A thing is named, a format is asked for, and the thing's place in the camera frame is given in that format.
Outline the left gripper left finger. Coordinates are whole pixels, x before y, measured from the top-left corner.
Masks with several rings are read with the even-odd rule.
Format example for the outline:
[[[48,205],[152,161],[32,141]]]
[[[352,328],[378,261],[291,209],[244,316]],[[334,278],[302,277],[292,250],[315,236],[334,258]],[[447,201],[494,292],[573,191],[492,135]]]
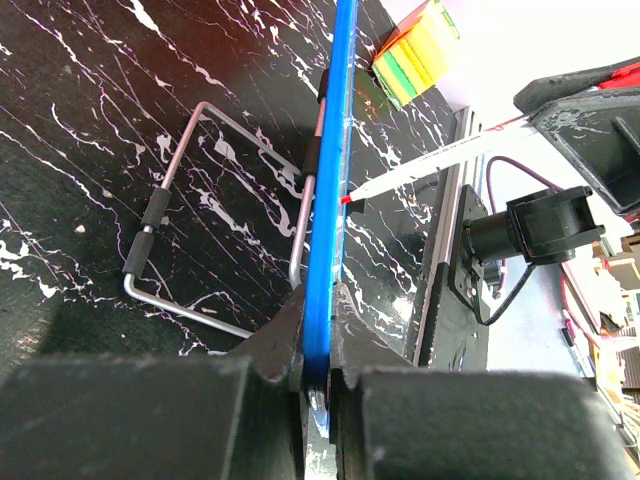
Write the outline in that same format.
[[[223,356],[50,355],[1,387],[5,479],[300,479],[304,291]]]

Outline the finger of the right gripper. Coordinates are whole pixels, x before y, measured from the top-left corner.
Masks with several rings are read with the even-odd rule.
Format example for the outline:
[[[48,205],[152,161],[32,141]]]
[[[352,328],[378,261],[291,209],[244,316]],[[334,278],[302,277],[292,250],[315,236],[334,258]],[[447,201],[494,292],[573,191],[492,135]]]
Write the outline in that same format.
[[[513,99],[617,215],[639,213],[639,59],[531,81]]]

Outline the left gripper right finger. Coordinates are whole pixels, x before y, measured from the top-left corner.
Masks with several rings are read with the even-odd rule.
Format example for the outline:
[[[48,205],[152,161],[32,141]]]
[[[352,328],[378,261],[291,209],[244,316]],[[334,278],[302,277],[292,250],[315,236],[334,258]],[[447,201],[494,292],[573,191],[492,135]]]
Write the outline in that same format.
[[[329,438],[342,479],[629,479],[584,381],[435,372],[407,362],[334,290]]]

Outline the red capped whiteboard marker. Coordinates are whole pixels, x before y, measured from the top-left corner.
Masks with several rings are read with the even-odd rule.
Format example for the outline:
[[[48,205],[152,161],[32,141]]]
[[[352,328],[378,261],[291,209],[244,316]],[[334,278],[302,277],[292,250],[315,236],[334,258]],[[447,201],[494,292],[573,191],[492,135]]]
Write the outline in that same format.
[[[517,141],[537,132],[527,116],[495,125],[487,130],[474,133],[461,140],[443,146],[438,150],[423,154],[387,171],[361,186],[341,199],[342,205],[381,195],[402,185],[427,177],[439,170],[468,161],[482,153],[493,150],[499,145]]]

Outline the blue framed whiteboard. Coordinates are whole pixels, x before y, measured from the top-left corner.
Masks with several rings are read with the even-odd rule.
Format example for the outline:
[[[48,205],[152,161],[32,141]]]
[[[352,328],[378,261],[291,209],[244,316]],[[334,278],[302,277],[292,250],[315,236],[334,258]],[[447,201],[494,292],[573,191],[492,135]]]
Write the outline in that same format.
[[[335,286],[341,280],[353,125],[358,3],[336,3],[306,277],[303,384],[319,434],[330,432],[330,346]]]

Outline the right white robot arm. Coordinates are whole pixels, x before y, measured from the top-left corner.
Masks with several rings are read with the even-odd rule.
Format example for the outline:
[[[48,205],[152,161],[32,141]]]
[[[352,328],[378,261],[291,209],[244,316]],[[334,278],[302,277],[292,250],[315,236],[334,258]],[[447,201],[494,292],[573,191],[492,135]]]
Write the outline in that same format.
[[[587,199],[598,194],[619,217],[639,211],[639,60],[544,77],[514,97],[534,128],[585,185],[548,188],[505,211],[461,222],[459,256],[488,264],[522,256],[533,265],[570,260],[603,234]]]

